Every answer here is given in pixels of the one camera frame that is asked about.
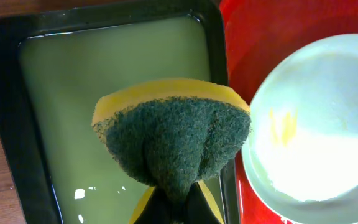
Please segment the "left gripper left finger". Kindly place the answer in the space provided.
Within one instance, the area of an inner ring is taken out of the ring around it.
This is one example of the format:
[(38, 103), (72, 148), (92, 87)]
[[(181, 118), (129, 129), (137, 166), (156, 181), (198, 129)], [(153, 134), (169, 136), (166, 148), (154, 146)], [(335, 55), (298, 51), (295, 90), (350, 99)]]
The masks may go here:
[(157, 187), (135, 224), (172, 224), (172, 203), (163, 189)]

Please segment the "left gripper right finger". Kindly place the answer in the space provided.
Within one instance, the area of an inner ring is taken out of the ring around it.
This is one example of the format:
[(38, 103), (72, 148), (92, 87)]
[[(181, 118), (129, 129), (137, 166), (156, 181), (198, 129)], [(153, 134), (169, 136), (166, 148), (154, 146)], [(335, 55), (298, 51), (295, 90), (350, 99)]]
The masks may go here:
[(194, 183), (185, 204), (185, 224), (219, 224), (198, 183)]

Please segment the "yellow green scrub sponge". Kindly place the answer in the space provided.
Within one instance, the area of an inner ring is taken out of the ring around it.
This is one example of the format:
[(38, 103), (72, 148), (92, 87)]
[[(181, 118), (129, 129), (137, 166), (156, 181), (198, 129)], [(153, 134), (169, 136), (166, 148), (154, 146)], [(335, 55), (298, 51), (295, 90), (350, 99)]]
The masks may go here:
[(218, 175), (245, 143), (250, 108), (232, 88), (188, 78), (134, 85), (99, 99), (92, 128), (121, 169), (164, 190), (172, 223), (185, 223), (185, 204), (198, 183)]

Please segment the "pale green plate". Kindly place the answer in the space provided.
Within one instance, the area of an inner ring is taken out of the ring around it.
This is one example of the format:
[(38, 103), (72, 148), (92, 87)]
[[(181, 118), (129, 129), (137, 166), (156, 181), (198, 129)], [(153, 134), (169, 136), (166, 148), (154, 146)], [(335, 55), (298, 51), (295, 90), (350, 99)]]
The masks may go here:
[(358, 223), (358, 34), (293, 52), (250, 109), (241, 154), (264, 205), (293, 223)]

